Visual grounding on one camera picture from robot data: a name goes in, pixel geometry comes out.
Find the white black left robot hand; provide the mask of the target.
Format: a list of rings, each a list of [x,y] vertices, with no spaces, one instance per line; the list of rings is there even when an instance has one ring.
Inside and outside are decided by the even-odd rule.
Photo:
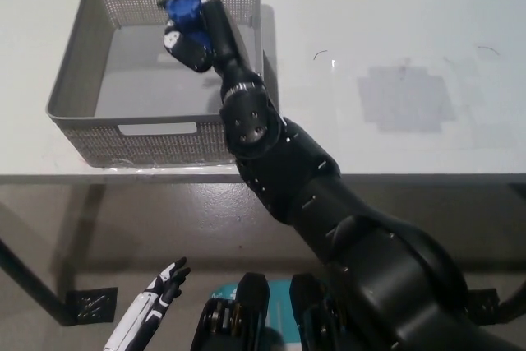
[[[175,298],[182,291],[191,268],[187,258],[171,263],[139,293],[118,322],[104,350],[145,350]]]

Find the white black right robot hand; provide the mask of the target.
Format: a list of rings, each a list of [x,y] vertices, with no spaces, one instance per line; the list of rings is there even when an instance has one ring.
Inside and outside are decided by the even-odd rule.
[[[157,8],[168,17],[165,50],[194,72],[215,70],[222,79],[221,95],[236,85],[263,84],[221,0],[159,0]]]

